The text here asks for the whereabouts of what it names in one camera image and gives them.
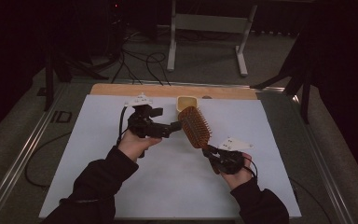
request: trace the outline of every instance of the person's left hand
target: person's left hand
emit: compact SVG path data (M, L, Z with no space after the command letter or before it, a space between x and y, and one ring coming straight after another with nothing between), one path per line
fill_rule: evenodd
M242 156L244 159L244 165L250 169L252 157L246 153L242 153ZM231 189L235 189L237 186L244 184L252 179L251 172L249 172L245 168L240 169L234 175L227 175L222 172L220 172L220 175L226 180L226 182L228 183L228 186Z
M127 130L117 147L128 158L136 162L145 150L161 142L161 140L161 138L152 137L140 138L130 130Z

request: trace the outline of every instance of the brush bristles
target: brush bristles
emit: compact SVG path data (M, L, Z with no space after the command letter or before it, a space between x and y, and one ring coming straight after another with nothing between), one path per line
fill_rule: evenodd
M194 106L189 106L178 115L182 129L194 148L207 148L211 130L205 117Z

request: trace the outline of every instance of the white stand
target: white stand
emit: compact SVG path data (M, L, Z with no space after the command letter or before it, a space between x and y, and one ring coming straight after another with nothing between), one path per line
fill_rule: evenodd
M216 16L202 16L202 15L187 15L176 14L176 0L172 0L172 17L171 17L171 44L170 52L168 54L167 70L172 72L175 65L176 54L176 29L183 30L199 30L199 31L215 31L243 34L241 44L236 47L236 54L238 65L240 67L241 76L247 77L248 71L246 69L245 60L243 58L243 49L246 40L252 28L252 22L255 16L257 6L252 6L251 12L247 19L245 18L231 18L231 17L216 17Z

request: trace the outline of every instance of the metal stand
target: metal stand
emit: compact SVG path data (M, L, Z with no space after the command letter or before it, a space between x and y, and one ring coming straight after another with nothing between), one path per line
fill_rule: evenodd
M305 123L309 124L308 121L308 104L310 101L310 82L312 78L312 63L301 64L285 70L285 63L276 77L272 77L267 81L264 81L260 84L250 86L252 89L262 90L266 87L272 85L275 82L278 82L286 77L292 77L284 88L283 93L286 95L296 95L301 86L303 86L302 98L301 98L301 107L300 115Z
M198 30L198 31L215 31L243 34L243 39L239 46L236 46L235 52L237 54L238 65L241 71L241 76L247 77L248 71L246 69L245 60L243 58L243 49L248 39L252 28L252 22L255 16L257 6L252 6L251 12L247 19L245 18L230 18L230 17L216 17L216 16L202 16L202 15L188 15L176 14L176 0L172 0L172 17L171 17L171 44L170 52L168 54L167 70L173 71L176 54L176 29L183 30Z
M57 77L62 82L70 82L72 75L69 71L68 64L80 69L85 74L93 77L94 79L107 80L108 77L103 77L83 65L80 62L75 61L66 54L53 48L49 42L45 42L44 51L46 59L46 104L45 111L48 111L54 101L54 71Z

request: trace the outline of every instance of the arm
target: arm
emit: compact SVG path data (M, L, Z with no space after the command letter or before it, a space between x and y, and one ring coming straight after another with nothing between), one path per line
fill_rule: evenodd
M142 152L160 141L127 131L104 160L89 163L76 179L72 194L42 223L112 223L116 213L114 195L138 169L135 162Z
M249 168L252 157L245 153L243 157ZM234 175L221 175L231 188L230 193L237 200L245 223L289 223L289 214L282 201L269 189L261 191L249 171L242 168Z

